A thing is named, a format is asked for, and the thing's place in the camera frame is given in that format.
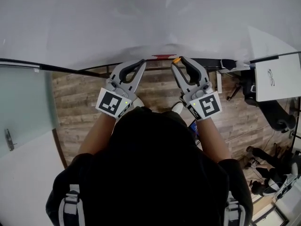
frosted glass panel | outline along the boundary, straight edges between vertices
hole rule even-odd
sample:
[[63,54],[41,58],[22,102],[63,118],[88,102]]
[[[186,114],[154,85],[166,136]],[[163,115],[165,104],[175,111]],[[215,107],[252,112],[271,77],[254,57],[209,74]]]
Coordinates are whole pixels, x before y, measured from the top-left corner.
[[0,157],[9,153],[4,129],[19,146],[57,125],[51,72],[0,67]]

backpack strap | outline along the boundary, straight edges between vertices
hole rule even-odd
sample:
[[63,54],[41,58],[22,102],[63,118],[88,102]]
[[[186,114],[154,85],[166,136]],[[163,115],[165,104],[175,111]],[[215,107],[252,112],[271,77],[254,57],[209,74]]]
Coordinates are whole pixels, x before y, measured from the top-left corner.
[[227,206],[224,213],[224,226],[244,226],[246,218],[245,208],[232,196],[229,191]]
[[70,184],[70,191],[60,203],[58,218],[60,226],[85,226],[83,202],[78,184]]

wooden floor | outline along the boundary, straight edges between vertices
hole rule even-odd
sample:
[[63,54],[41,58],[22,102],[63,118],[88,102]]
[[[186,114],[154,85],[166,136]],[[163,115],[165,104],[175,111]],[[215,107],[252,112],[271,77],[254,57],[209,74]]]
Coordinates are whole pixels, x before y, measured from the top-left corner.
[[[148,62],[147,68],[150,67],[170,67],[170,61]],[[93,71],[104,73],[106,70],[100,68]],[[209,76],[210,79],[214,78],[215,73],[210,73]],[[220,94],[220,100],[223,112],[213,117],[233,158],[243,158],[246,155],[246,148],[250,145],[262,149],[266,147],[265,151],[268,153],[273,153],[275,142],[283,148],[289,146],[291,140],[288,133],[273,131],[259,108],[244,102],[241,91],[230,102],[226,100],[236,82],[229,76],[222,77],[223,93]],[[53,93],[60,123],[57,133],[68,164],[76,156],[79,145],[100,115],[95,109],[95,104],[104,83],[105,79],[102,78],[53,73]],[[164,112],[179,101],[180,89],[171,70],[145,71],[136,94],[153,111]],[[287,107],[288,111],[287,99],[279,102],[283,107]],[[181,116],[187,125],[193,121],[193,116],[186,108]],[[246,170],[245,175],[246,178],[256,177],[250,170]]]

cable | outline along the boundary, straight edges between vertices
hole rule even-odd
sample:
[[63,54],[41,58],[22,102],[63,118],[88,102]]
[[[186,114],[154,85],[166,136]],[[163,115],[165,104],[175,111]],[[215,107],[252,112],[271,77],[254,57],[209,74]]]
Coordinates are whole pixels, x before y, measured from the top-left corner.
[[272,184],[271,186],[269,186],[269,187],[267,187],[264,191],[263,191],[263,193],[265,193],[265,191],[267,191],[270,187],[272,187],[273,185],[277,185],[277,183],[274,183],[274,184]]
[[225,74],[225,75],[227,75],[227,76],[229,76],[229,77],[231,77],[231,78],[235,78],[235,76],[232,76],[232,75],[229,75],[228,73],[220,73],[219,71],[216,71],[217,73],[219,73],[220,75],[223,75],[223,74]]
[[253,172],[256,174],[257,177],[259,177],[259,179],[260,179],[262,182],[264,182],[264,180],[261,179],[261,177],[260,177],[255,171],[253,171]]
[[244,134],[242,134],[242,135],[240,135],[240,136],[238,136],[238,137],[236,137],[236,138],[233,138],[233,139],[231,139],[231,140],[229,140],[229,141],[226,141],[226,143],[228,143],[228,142],[230,142],[230,141],[233,141],[233,140],[235,140],[235,139],[237,139],[237,138],[239,138],[239,137],[242,137],[243,135],[245,135],[245,134],[247,134],[247,133],[249,133],[249,132],[251,132],[251,131],[254,131],[254,130],[261,130],[261,129],[267,127],[268,125],[265,125],[264,127],[261,127],[261,128],[252,129],[252,130],[250,130],[250,131],[247,131],[247,132],[245,132]]
[[268,145],[268,143],[269,143],[269,141],[272,139],[272,137],[275,135],[275,132],[276,131],[274,131],[274,133],[273,133],[273,135],[271,136],[271,138],[268,140],[268,142],[266,143],[266,145],[265,145],[265,147],[264,147],[264,149],[263,150],[265,150],[265,148],[267,147],[267,145]]
[[286,105],[285,105],[285,109],[284,109],[285,111],[286,111],[286,107],[287,107],[287,102],[288,102],[288,98],[287,98],[287,100],[286,100]]

red object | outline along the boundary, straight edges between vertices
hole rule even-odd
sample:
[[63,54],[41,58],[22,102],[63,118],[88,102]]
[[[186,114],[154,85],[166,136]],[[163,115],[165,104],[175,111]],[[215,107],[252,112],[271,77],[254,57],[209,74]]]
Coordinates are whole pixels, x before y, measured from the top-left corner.
[[168,59],[170,56],[175,56],[175,55],[152,55],[154,57],[157,57],[157,59]]

